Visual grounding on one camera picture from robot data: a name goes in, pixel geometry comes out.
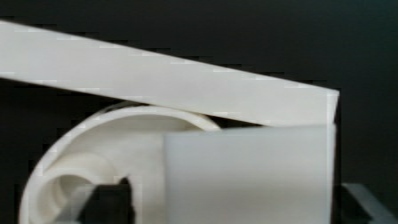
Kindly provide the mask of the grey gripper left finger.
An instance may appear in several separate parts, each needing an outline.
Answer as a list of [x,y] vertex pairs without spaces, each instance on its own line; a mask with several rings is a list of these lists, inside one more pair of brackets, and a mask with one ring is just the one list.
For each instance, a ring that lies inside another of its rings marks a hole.
[[77,189],[59,213],[59,224],[135,224],[128,183]]

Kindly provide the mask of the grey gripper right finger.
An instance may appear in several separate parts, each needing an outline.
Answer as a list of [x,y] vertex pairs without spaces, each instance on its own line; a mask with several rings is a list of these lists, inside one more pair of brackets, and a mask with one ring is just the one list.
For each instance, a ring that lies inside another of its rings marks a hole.
[[343,187],[354,196],[361,209],[370,215],[372,220],[368,224],[397,224],[395,214],[391,213],[365,185],[357,183],[345,183]]

